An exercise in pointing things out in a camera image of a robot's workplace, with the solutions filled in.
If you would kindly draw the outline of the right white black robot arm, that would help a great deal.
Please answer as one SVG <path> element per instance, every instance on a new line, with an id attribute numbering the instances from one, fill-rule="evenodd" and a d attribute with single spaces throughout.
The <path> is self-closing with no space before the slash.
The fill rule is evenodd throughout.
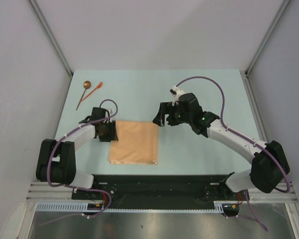
<path id="1" fill-rule="evenodd" d="M 249 170 L 230 173 L 220 182 L 224 199 L 231 200 L 238 192 L 253 188 L 268 194 L 286 180 L 290 167 L 280 143 L 256 141 L 235 131 L 220 116 L 204 111 L 193 93 L 181 93 L 175 98 L 173 102 L 160 103 L 154 124 L 160 127 L 188 124 L 197 135 L 227 146 L 251 165 Z"/>

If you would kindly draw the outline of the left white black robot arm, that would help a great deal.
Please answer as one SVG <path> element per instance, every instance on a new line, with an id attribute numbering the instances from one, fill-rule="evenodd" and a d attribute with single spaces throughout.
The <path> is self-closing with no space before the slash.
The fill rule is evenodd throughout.
<path id="1" fill-rule="evenodd" d="M 76 151 L 85 143 L 98 139 L 99 142 L 117 141 L 116 121 L 111 120 L 111 110 L 94 107 L 90 116 L 79 122 L 78 127 L 63 137 L 60 142 L 45 139 L 41 143 L 36 178 L 41 182 L 83 188 L 89 199 L 99 196 L 100 186 L 95 184 L 94 176 L 76 167 Z"/>

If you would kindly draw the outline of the orange cloth napkin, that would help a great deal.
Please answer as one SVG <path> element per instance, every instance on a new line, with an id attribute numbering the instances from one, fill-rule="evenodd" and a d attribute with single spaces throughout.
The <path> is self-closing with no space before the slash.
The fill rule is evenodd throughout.
<path id="1" fill-rule="evenodd" d="M 158 161 L 158 126 L 151 122 L 117 121 L 118 140 L 110 145 L 111 164 L 155 165 Z"/>

